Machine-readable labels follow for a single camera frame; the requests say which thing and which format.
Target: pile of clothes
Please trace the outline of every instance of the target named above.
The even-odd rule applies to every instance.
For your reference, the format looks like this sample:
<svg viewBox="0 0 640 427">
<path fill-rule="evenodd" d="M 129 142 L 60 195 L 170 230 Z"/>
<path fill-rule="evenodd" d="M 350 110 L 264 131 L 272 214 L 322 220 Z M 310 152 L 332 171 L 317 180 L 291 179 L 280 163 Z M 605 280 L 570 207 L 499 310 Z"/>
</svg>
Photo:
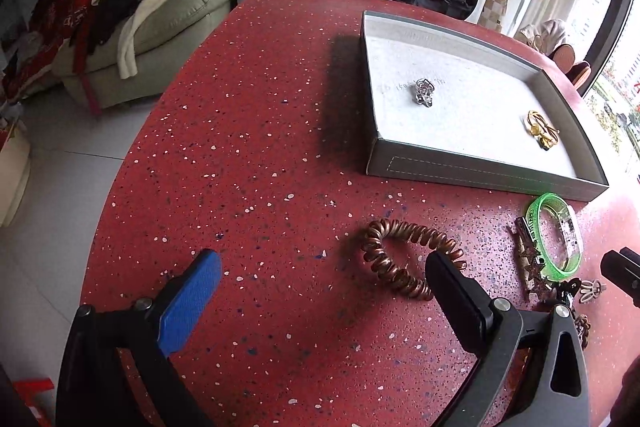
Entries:
<svg viewBox="0 0 640 427">
<path fill-rule="evenodd" d="M 74 73 L 81 79 L 87 55 L 111 38 L 125 21 L 118 37 L 118 70 L 121 78 L 134 76 L 134 35 L 140 25 L 167 0 L 38 0 L 29 33 L 21 37 L 15 54 L 8 57 L 2 87 L 8 100 L 17 100 L 24 90 L 50 69 L 65 39 L 74 48 Z M 85 91 L 90 90 L 86 79 Z"/>
</svg>

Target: gray box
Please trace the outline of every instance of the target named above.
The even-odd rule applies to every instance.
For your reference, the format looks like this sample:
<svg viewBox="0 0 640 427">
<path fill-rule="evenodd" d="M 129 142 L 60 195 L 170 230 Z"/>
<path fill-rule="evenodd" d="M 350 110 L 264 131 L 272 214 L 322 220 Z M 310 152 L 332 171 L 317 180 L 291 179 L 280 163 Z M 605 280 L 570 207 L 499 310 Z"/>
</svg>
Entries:
<svg viewBox="0 0 640 427">
<path fill-rule="evenodd" d="M 487 42 L 403 17 L 366 11 L 367 174 L 591 201 L 609 187 L 571 108 L 539 67 Z M 414 85 L 435 85 L 433 106 Z M 560 130 L 540 148 L 529 110 Z"/>
</svg>

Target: green sofa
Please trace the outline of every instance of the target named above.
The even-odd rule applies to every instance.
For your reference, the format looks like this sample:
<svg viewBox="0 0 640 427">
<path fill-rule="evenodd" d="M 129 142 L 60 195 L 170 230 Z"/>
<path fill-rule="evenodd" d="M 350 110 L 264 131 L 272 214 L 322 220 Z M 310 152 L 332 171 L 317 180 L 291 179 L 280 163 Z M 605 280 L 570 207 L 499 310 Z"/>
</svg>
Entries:
<svg viewBox="0 0 640 427">
<path fill-rule="evenodd" d="M 116 52 L 120 29 L 87 57 L 86 73 L 101 108 L 162 93 L 202 41 L 225 19 L 232 0 L 167 0 L 140 26 L 134 37 L 138 74 L 121 79 Z M 73 74 L 74 48 L 65 44 L 52 65 L 68 93 L 88 102 L 80 78 Z"/>
</svg>

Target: gold hair tie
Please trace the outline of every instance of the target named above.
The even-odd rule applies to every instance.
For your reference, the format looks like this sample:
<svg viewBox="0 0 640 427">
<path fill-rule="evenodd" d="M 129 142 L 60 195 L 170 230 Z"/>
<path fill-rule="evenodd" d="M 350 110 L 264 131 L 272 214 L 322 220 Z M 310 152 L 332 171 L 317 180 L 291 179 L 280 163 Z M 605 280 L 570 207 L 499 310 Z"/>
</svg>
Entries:
<svg viewBox="0 0 640 427">
<path fill-rule="evenodd" d="M 463 251 L 460 248 L 455 250 L 455 240 L 448 239 L 446 234 L 397 219 L 389 221 L 383 218 L 371 221 L 362 244 L 364 260 L 372 263 L 371 271 L 377 273 L 380 279 L 387 281 L 391 288 L 409 298 L 430 301 L 433 299 L 433 293 L 424 277 L 418 279 L 406 268 L 401 268 L 393 262 L 382 244 L 385 237 L 397 237 L 402 241 L 420 243 L 422 247 L 428 246 L 431 250 L 447 255 L 460 271 L 466 269 L 466 261 L 457 261 L 463 255 Z"/>
<path fill-rule="evenodd" d="M 538 111 L 529 111 L 527 115 L 527 123 L 529 123 L 529 132 L 531 136 L 538 138 L 540 147 L 548 151 L 560 141 L 560 131 L 555 127 L 551 127 Z"/>
</svg>

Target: blue gripper pad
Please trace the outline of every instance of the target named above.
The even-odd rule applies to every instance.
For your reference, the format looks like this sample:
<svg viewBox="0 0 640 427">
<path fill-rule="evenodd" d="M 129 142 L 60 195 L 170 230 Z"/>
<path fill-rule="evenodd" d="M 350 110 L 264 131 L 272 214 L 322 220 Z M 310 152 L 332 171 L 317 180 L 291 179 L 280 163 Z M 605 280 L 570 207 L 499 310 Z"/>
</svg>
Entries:
<svg viewBox="0 0 640 427">
<path fill-rule="evenodd" d="M 213 250 L 204 256 L 160 317 L 158 346 L 166 357 L 180 351 L 196 327 L 204 306 L 222 277 L 222 261 Z"/>
</svg>

